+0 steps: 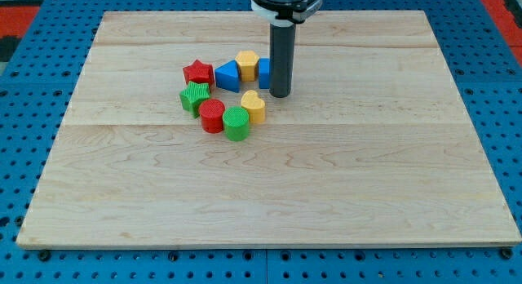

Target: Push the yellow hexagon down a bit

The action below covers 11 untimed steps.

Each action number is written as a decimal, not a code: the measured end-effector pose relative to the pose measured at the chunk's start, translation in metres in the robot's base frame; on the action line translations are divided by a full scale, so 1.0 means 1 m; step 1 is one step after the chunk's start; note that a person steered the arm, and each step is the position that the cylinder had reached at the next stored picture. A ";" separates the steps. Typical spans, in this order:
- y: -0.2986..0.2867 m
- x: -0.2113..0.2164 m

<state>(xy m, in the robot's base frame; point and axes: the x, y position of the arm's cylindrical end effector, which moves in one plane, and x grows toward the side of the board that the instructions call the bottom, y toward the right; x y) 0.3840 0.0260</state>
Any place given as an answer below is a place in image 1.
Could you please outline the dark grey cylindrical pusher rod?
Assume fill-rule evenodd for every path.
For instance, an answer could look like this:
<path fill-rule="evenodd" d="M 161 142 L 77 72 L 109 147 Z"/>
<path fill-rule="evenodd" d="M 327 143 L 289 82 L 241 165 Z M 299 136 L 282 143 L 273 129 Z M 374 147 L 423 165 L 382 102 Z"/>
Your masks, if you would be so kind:
<path fill-rule="evenodd" d="M 270 94 L 285 98 L 291 93 L 294 63 L 295 25 L 270 25 Z"/>

